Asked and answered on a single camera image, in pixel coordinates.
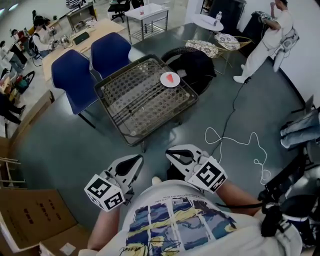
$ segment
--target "sneaker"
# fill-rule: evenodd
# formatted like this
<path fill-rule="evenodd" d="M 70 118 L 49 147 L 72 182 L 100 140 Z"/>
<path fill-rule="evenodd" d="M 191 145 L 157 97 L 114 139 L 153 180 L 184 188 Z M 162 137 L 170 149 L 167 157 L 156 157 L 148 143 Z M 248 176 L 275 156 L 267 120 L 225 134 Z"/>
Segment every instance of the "sneaker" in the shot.
<path fill-rule="evenodd" d="M 20 116 L 22 116 L 22 114 L 23 114 L 23 112 L 25 111 L 25 109 L 26 109 L 26 105 L 23 105 L 23 106 L 20 108 L 20 110 L 21 110 Z"/>
<path fill-rule="evenodd" d="M 286 144 L 285 144 L 285 141 L 284 141 L 283 139 L 280 139 L 280 143 L 281 143 L 281 145 L 282 145 L 285 149 L 290 148 L 290 145 L 286 145 Z"/>
<path fill-rule="evenodd" d="M 233 80 L 239 84 L 243 84 L 246 81 L 247 77 L 239 75 L 239 76 L 234 76 Z"/>
<path fill-rule="evenodd" d="M 153 178 L 152 178 L 152 185 L 156 185 L 156 184 L 159 184 L 159 183 L 161 183 L 162 182 L 162 180 L 159 178 L 159 177 L 157 177 L 157 176 L 154 176 Z"/>

